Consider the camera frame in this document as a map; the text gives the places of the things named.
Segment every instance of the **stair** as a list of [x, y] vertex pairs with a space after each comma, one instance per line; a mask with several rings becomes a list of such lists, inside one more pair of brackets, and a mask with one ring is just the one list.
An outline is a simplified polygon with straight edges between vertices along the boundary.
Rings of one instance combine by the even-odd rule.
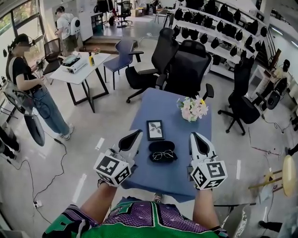
[[100, 48], [101, 53], [108, 54], [118, 54], [118, 51], [115, 48], [115, 45], [119, 42], [119, 39], [100, 39], [100, 38], [91, 38], [87, 40], [84, 44], [84, 47], [80, 48], [82, 52], [91, 52], [95, 48]]
[[269, 68], [269, 62], [267, 57], [267, 51], [264, 42], [261, 45], [261, 49], [257, 54], [256, 61], [258, 61], [266, 69]]

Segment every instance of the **wooden stool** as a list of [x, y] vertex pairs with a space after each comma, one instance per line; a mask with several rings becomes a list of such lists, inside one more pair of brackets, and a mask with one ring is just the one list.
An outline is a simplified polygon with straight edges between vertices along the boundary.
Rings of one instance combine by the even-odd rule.
[[[275, 174], [278, 174], [278, 173], [282, 173], [282, 176], [279, 178], [273, 179], [271, 181], [269, 180], [269, 178], [273, 177]], [[287, 155], [284, 158], [284, 165], [283, 165], [282, 170], [279, 170], [276, 172], [271, 172], [270, 174], [267, 174], [265, 176], [266, 182], [264, 182], [262, 184], [250, 186], [250, 187], [248, 187], [248, 189], [262, 187], [262, 186], [265, 186], [268, 184], [278, 182], [280, 180], [283, 181], [282, 186], [273, 190], [273, 192], [277, 192], [283, 188], [285, 195], [288, 197], [291, 196], [294, 192], [294, 188], [295, 188], [295, 184], [296, 184], [296, 167], [295, 167], [294, 160], [293, 160], [292, 156], [290, 156], [290, 155]]]

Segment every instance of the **white cube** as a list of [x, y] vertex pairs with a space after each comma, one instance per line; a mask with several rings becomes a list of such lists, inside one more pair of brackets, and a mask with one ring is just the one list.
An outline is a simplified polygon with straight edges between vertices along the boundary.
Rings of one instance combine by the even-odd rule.
[[216, 162], [191, 162], [193, 171], [190, 174], [199, 189], [210, 189], [219, 187], [228, 177], [224, 161]]
[[113, 187], [118, 187], [131, 175], [129, 163], [100, 153], [93, 169], [99, 177]]

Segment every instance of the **black picture frame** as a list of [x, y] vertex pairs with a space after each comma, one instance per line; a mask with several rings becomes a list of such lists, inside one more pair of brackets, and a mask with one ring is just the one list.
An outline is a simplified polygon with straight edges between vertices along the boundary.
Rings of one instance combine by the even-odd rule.
[[[160, 130], [161, 130], [161, 137], [153, 137], [152, 134], [150, 134], [150, 127], [151, 123], [160, 123]], [[164, 131], [163, 131], [163, 121], [162, 120], [151, 120], [151, 121], [146, 121], [146, 127], [147, 127], [147, 138], [148, 140], [163, 140], [164, 139]]]

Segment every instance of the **ceiling light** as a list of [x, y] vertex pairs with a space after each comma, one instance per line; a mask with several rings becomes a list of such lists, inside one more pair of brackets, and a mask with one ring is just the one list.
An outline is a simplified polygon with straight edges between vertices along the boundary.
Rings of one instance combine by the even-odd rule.
[[280, 31], [278, 31], [277, 29], [275, 29], [275, 28], [273, 28], [273, 27], [271, 27], [271, 29], [272, 29], [273, 31], [276, 31], [278, 34], [284, 35], [284, 34], [282, 34]]
[[298, 45], [294, 41], [291, 40], [291, 42], [294, 46], [298, 47]]

